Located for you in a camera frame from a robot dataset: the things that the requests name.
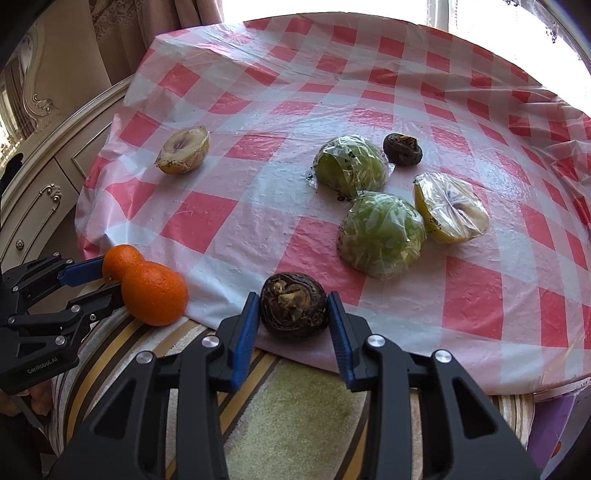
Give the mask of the orange fruit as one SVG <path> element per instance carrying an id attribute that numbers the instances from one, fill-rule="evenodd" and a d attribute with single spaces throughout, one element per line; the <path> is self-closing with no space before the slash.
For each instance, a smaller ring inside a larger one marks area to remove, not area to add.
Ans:
<path id="1" fill-rule="evenodd" d="M 130 315 L 154 327 L 168 326 L 183 317 L 189 297 L 183 276 L 149 261 L 125 271 L 121 295 Z"/>
<path id="2" fill-rule="evenodd" d="M 128 268 L 143 261 L 143 255 L 134 246 L 129 244 L 114 246 L 106 252 L 103 258 L 103 280 L 107 285 L 119 283 Z"/>

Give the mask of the unwrapped yellow fruit half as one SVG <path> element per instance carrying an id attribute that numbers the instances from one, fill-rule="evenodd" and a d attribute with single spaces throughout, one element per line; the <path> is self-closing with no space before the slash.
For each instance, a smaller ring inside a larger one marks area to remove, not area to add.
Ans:
<path id="1" fill-rule="evenodd" d="M 211 147 L 211 132 L 204 126 L 178 130 L 161 147 L 155 166 L 165 174 L 185 174 L 197 169 Z"/>

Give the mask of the green fruit half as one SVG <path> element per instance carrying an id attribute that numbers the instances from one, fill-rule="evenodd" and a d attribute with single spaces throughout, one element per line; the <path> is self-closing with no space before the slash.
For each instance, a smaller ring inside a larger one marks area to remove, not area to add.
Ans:
<path id="1" fill-rule="evenodd" d="M 345 199 L 380 191 L 394 172 L 383 151 L 360 135 L 332 138 L 318 150 L 307 174 L 311 186 L 325 185 Z"/>
<path id="2" fill-rule="evenodd" d="M 405 199 L 366 191 L 353 200 L 339 225 L 339 257 L 356 270 L 389 280 L 420 258 L 427 231 L 423 217 Z"/>

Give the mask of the yellow apple half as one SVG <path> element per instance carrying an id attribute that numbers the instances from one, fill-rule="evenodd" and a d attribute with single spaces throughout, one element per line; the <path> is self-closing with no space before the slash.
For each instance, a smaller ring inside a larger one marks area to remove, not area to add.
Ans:
<path id="1" fill-rule="evenodd" d="M 434 241 L 464 243 L 487 232 L 489 214 L 468 182 L 446 173 L 423 173 L 413 184 L 415 208 Z"/>

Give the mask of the dark passion fruit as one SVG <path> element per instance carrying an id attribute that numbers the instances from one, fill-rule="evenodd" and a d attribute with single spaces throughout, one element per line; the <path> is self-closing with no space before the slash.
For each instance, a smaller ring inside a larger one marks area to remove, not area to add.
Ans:
<path id="1" fill-rule="evenodd" d="M 328 328 L 327 294 L 304 273 L 281 272 L 266 279 L 260 291 L 259 318 L 276 338 L 299 342 Z"/>
<path id="2" fill-rule="evenodd" d="M 423 150 L 415 137 L 391 133 L 384 138 L 383 150 L 390 163 L 410 167 L 423 159 Z"/>

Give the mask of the cream ornate cabinet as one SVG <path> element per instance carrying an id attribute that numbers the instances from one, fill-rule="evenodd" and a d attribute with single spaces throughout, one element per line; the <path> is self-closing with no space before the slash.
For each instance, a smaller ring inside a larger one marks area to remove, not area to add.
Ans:
<path id="1" fill-rule="evenodd" d="M 45 28 L 36 21 L 1 73 L 1 262 L 36 259 L 74 208 L 129 79 L 65 114 L 38 93 Z"/>

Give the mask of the purple white cardboard box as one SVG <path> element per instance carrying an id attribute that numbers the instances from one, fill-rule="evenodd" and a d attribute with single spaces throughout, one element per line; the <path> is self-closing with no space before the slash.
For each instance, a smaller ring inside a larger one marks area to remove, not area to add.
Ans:
<path id="1" fill-rule="evenodd" d="M 590 425 L 590 378 L 537 393 L 534 405 L 527 450 L 540 478 L 549 479 Z"/>

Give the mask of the striped sofa towel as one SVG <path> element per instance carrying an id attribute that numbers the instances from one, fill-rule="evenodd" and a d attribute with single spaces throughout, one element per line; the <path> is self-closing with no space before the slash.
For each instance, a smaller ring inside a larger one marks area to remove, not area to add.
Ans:
<path id="1" fill-rule="evenodd" d="M 79 365 L 51 382 L 54 408 L 45 433 L 53 451 L 63 451 L 137 353 L 176 354 L 209 332 L 186 317 L 151 327 L 123 309 L 93 325 Z M 339 378 L 328 332 L 290 344 L 260 330 L 242 389 L 217 401 L 230 478 L 360 478 L 369 398 L 349 392 Z"/>

